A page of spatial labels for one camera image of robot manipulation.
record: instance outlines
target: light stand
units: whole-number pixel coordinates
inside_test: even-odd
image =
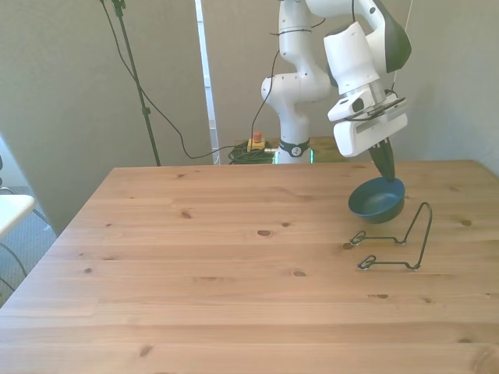
[[[139,75],[137,73],[135,62],[133,61],[132,48],[130,47],[128,34],[126,33],[125,23],[123,22],[123,9],[126,7],[125,0],[112,0],[112,4],[115,7],[116,16],[118,17],[119,24],[122,27],[123,38],[125,39],[126,50],[128,51],[130,65],[132,67],[133,79],[135,80],[135,83],[137,85],[137,91],[139,93],[139,99],[142,105],[142,114],[144,119],[146,120],[147,132],[149,133],[150,144],[154,152],[154,159],[156,160],[156,165],[161,166],[159,155],[157,153],[156,141],[154,140],[153,129],[150,125],[150,119],[149,119],[150,109],[146,106],[146,103],[143,99],[142,87],[140,86]]]

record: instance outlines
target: carpet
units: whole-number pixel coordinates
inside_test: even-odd
[[[28,187],[12,187],[11,190],[20,195],[33,195]],[[28,273],[54,242],[53,230],[34,213],[27,216],[19,226],[2,239],[2,243],[17,254]],[[19,265],[2,247],[0,247],[0,277],[14,288],[17,288],[24,280]],[[11,294],[12,292],[7,286],[0,284],[0,307],[4,305]]]

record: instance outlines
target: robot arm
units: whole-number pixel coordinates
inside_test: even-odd
[[[306,0],[306,3],[310,11],[320,17],[352,15],[352,0]],[[380,0],[354,0],[353,5],[355,11],[362,15],[373,29],[373,33],[366,39],[376,70],[379,73],[389,73],[401,69],[409,60],[412,51],[404,28]]]
[[[411,54],[407,34],[380,0],[353,1],[373,33],[366,36],[360,24],[354,22],[324,39],[331,82],[342,96],[328,117],[337,122],[334,136],[346,157],[368,149],[373,155],[375,149],[387,148],[386,139],[407,125],[405,100],[394,94],[387,97],[380,76],[403,67]],[[305,152],[308,120],[296,111],[296,104],[324,99],[331,89],[329,79],[326,80],[310,51],[310,12],[324,18],[352,15],[352,0],[281,0],[281,56],[295,64],[298,72],[274,77],[267,102],[281,119],[279,160],[286,163],[300,162],[303,156],[301,162],[310,159]],[[271,79],[266,79],[263,97],[267,96],[270,85]]]

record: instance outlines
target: black cable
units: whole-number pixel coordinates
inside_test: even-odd
[[[284,34],[289,34],[289,33],[311,33],[312,29],[315,29],[316,27],[319,27],[322,25],[324,22],[326,22],[326,19],[324,18],[322,21],[320,21],[317,25],[313,25],[310,30],[309,29],[299,29],[299,30],[289,30],[289,31],[282,31],[278,34],[276,33],[271,33],[271,35],[274,35],[275,37],[280,37],[281,35]]]
[[[269,142],[265,143],[265,148],[272,148]],[[230,165],[233,164],[271,164],[274,159],[273,153],[266,153],[265,150],[252,150],[248,152],[248,142],[239,144],[228,155]]]
[[[319,27],[320,25],[322,25],[324,22],[326,22],[325,18],[321,22],[319,22],[317,25],[313,25],[312,28],[315,29],[316,27]]]
[[[24,277],[28,276],[28,273],[26,272],[26,269],[24,268],[23,262],[19,259],[17,254],[14,253],[7,245],[0,243],[0,247],[2,247],[5,251],[10,253],[10,255],[14,258],[14,260],[17,262],[21,270],[23,271]]]
[[[253,120],[253,123],[251,124],[251,136],[250,136],[250,139],[253,138],[253,131],[255,129],[255,123],[257,122],[258,116],[260,115],[260,112],[264,108],[264,105],[267,103],[267,100],[268,100],[269,96],[271,95],[272,86],[274,85],[274,68],[275,68],[275,62],[278,60],[279,53],[281,53],[280,50],[278,50],[278,53],[275,54],[274,62],[272,62],[271,87],[269,88],[268,94],[265,97],[264,102],[260,106],[260,109],[258,109],[257,115],[255,116],[255,119]],[[249,151],[251,152],[252,150],[253,150],[253,142],[251,142],[251,145],[249,146]]]
[[[10,291],[14,292],[16,290],[13,286],[11,286],[9,283],[7,283],[7,280],[3,279],[2,277],[0,277],[0,282],[2,282],[5,286],[10,288]]]
[[[356,0],[352,0],[352,19],[353,19],[353,22],[357,22],[356,21]]]
[[[382,115],[384,115],[386,113],[386,110],[391,109],[393,107],[397,107],[397,105],[399,105],[404,100],[405,100],[405,97],[403,97],[402,99],[397,99],[396,101],[393,101],[390,104],[387,104],[387,105],[385,105],[385,106],[383,106],[381,108],[378,108],[376,111],[374,111],[374,113],[371,116],[369,116],[367,118],[347,117],[347,118],[345,118],[345,120],[346,121],[350,121],[350,122],[367,122],[367,121],[372,121],[373,119],[379,118]]]
[[[136,79],[135,79],[135,76],[133,75],[132,73],[132,70],[130,70],[130,67],[128,67],[128,64],[126,63],[125,61],[125,58],[123,57],[123,54],[122,54],[122,50],[121,48],[119,47],[119,42],[118,42],[118,37],[116,36],[116,32],[115,32],[115,28],[112,24],[112,21],[111,21],[111,17],[109,16],[109,12],[108,12],[108,9],[106,8],[106,5],[104,3],[104,0],[101,0],[101,4],[102,4],[102,7],[104,8],[104,11],[106,13],[106,17],[108,18],[108,22],[109,22],[109,26],[111,27],[111,31],[112,31],[112,35],[113,37],[115,38],[115,43],[116,43],[116,47],[118,49],[118,54],[119,54],[119,57],[121,58],[122,60],[122,63],[123,65],[125,66],[126,70],[128,70],[128,73],[130,74],[130,76],[132,77],[133,81],[135,83],[137,83]],[[196,160],[198,158],[204,158],[204,157],[207,157],[207,156],[210,156],[214,153],[217,153],[219,152],[220,150],[224,150],[224,149],[228,149],[228,148],[235,148],[235,146],[223,146],[222,148],[219,148],[217,150],[214,150],[213,152],[210,152],[210,153],[207,153],[207,154],[204,154],[203,156],[191,156],[189,154],[189,152],[187,152],[187,149],[186,149],[186,145],[184,143],[184,137],[182,135],[182,133],[180,132],[179,129],[177,129],[177,127],[173,124],[172,121],[170,121],[170,118],[168,118],[157,106],[156,104],[147,96],[147,93],[143,90],[142,87],[140,87],[140,90],[142,91],[142,94],[144,95],[144,97],[146,98],[146,100],[149,102],[149,104],[152,105],[152,107],[170,124],[170,126],[177,132],[177,134],[179,134],[179,137],[180,137],[180,143],[182,144],[182,149],[184,151],[184,153],[186,154],[186,156],[188,158],[190,158],[191,160]]]
[[[398,98],[398,93],[393,91],[393,90],[385,90],[384,91],[386,94],[394,94]]]

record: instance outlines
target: bowl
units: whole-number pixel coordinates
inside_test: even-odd
[[[370,224],[383,224],[404,209],[405,186],[399,179],[372,179],[356,189],[349,199],[350,210]]]

